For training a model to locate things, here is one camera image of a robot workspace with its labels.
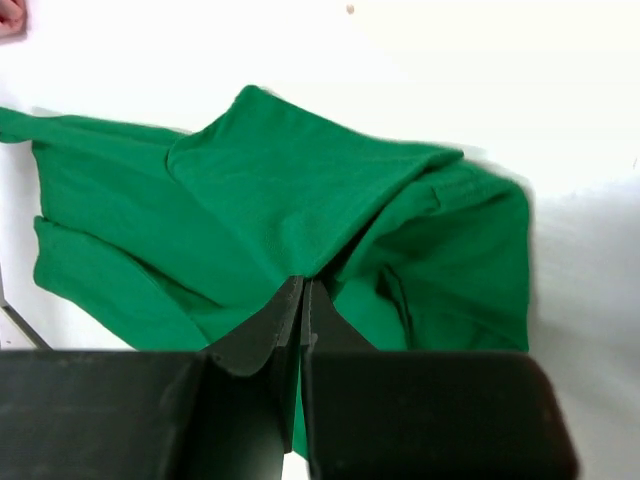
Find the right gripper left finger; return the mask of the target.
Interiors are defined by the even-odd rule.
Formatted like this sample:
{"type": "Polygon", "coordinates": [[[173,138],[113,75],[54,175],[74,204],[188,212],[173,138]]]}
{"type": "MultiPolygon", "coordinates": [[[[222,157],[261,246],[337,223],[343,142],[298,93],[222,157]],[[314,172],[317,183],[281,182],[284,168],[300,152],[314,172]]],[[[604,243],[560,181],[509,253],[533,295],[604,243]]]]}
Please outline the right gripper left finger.
{"type": "Polygon", "coordinates": [[[198,352],[1,356],[5,479],[277,479],[291,450],[304,281],[198,352]]]}

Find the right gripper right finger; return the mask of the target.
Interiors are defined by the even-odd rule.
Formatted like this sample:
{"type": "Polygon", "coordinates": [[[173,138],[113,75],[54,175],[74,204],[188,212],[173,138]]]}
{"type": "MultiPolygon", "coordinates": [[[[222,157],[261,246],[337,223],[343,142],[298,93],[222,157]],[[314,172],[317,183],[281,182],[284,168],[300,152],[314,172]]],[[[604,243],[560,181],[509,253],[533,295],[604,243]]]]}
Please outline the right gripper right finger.
{"type": "Polygon", "coordinates": [[[304,289],[302,399],[314,479],[575,479],[553,387],[528,355],[381,351],[304,289]]]}

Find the green t shirt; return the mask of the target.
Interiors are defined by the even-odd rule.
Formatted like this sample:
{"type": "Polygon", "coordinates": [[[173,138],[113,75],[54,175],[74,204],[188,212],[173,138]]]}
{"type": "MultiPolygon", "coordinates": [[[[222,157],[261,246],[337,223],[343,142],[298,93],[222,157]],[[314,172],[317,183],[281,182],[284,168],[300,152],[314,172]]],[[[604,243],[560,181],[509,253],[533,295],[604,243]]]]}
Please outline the green t shirt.
{"type": "Polygon", "coordinates": [[[294,275],[380,349],[528,347],[527,197],[460,150],[256,86],[193,134],[3,109],[1,140],[37,164],[35,283],[136,349],[202,349],[294,275]]]}

